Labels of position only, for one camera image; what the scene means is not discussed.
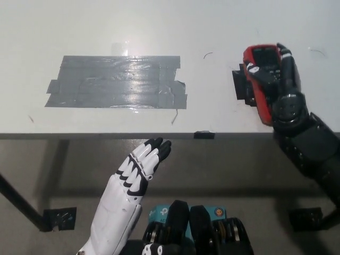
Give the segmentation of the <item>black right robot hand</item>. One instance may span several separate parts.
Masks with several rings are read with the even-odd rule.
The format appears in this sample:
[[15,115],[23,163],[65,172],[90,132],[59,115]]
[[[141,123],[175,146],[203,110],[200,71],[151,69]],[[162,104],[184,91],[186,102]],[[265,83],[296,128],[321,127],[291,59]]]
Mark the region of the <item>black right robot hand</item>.
[[270,103],[291,89],[300,88],[292,52],[279,42],[248,47],[243,64],[251,83],[257,85]]

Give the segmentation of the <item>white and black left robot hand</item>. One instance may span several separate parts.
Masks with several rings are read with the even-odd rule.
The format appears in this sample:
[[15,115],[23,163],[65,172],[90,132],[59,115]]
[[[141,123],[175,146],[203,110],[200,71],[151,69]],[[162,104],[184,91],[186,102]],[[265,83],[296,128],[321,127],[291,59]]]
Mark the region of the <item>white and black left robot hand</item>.
[[139,220],[141,201],[172,143],[149,139],[136,147],[110,176],[100,198],[87,242],[78,254],[181,254],[180,245],[130,240]]

